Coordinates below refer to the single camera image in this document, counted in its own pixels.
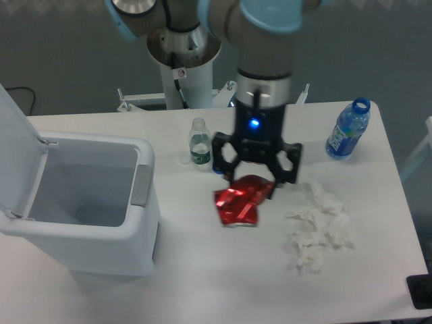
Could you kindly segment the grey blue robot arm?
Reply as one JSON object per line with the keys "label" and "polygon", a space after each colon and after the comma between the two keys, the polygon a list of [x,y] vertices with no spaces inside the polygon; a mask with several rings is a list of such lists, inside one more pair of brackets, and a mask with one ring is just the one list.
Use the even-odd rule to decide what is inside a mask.
{"label": "grey blue robot arm", "polygon": [[276,184],[295,183],[302,145],[282,139],[292,61],[303,15],[321,1],[109,1],[134,35],[204,28],[237,48],[234,132],[212,141],[213,165],[229,181],[241,162],[266,165]]}

